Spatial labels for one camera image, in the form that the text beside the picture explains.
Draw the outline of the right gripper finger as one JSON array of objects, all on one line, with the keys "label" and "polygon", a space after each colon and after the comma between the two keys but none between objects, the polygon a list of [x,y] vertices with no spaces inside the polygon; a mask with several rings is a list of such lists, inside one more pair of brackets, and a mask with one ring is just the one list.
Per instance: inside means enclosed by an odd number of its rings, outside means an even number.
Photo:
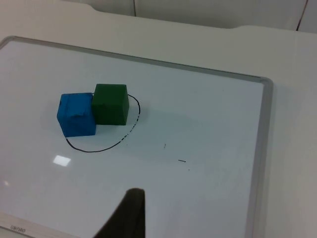
[{"label": "right gripper finger", "polygon": [[146,236],[145,191],[132,188],[95,234],[96,238],[144,238]]}]

